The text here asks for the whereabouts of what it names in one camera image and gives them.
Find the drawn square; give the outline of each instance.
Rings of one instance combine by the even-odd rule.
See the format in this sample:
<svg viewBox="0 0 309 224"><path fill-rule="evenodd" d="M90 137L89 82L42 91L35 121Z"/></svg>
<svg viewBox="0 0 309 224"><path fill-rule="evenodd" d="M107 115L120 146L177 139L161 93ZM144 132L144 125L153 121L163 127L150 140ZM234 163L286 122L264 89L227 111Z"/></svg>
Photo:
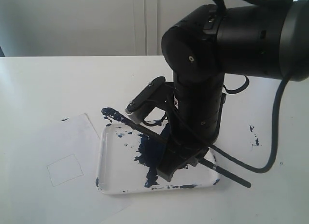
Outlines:
<svg viewBox="0 0 309 224"><path fill-rule="evenodd" d="M83 176L82 168L74 154L48 165L47 169L53 186Z"/></svg>

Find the table surface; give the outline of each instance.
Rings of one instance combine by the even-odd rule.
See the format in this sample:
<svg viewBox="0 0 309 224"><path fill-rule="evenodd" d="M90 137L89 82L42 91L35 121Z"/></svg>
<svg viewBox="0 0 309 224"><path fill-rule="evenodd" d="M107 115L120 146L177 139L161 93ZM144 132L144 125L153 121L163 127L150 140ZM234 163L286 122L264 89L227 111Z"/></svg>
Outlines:
<svg viewBox="0 0 309 224"><path fill-rule="evenodd" d="M106 125L100 113L103 107L123 112L148 82L162 75L172 80L172 71L161 56L0 58L1 221L9 223L10 217L6 147L84 112L101 133ZM242 76L226 75L225 85L235 89L243 81ZM272 104L279 83L250 77L246 91L228 95L216 145L262 167L269 156ZM222 177L212 188L134 194L131 206L102 223L307 223L308 89L309 80L290 82L286 88L279 151L270 172L249 172L217 154L218 164L250 181L251 189ZM259 146L252 146L254 135Z"/></svg>

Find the screw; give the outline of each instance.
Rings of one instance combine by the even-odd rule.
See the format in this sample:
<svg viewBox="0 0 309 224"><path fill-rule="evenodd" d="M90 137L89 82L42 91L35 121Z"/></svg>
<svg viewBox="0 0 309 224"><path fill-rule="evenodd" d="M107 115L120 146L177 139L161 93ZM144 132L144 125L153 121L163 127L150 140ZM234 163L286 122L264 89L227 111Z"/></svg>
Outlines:
<svg viewBox="0 0 309 224"><path fill-rule="evenodd" d="M191 61L191 63L194 62L194 58L192 56L189 56L189 61Z"/></svg>

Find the paint tray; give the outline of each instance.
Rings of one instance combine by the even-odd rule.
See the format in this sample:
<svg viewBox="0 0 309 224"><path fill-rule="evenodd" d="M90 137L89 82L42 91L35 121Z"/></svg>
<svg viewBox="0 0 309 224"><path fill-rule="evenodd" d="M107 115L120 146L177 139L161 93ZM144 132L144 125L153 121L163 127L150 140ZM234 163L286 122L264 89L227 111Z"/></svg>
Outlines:
<svg viewBox="0 0 309 224"><path fill-rule="evenodd" d="M161 133L167 123L151 129ZM148 167L149 156L145 147L163 151L164 146L149 144L149 137L124 124L109 124L101 136L96 185L105 194L141 193L172 189L192 189L213 186L219 182L219 174L201 164L177 170L171 182L156 177L154 167ZM215 162L213 152L205 159Z"/></svg>

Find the white paper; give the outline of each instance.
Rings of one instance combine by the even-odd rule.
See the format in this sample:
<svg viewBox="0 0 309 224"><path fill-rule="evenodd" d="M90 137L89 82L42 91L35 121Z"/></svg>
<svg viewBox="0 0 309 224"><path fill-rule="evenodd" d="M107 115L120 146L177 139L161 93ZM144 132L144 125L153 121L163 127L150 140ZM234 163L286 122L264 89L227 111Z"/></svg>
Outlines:
<svg viewBox="0 0 309 224"><path fill-rule="evenodd" d="M8 183L13 223L97 224L127 207L98 191L99 137L86 114L40 131L12 148Z"/></svg>

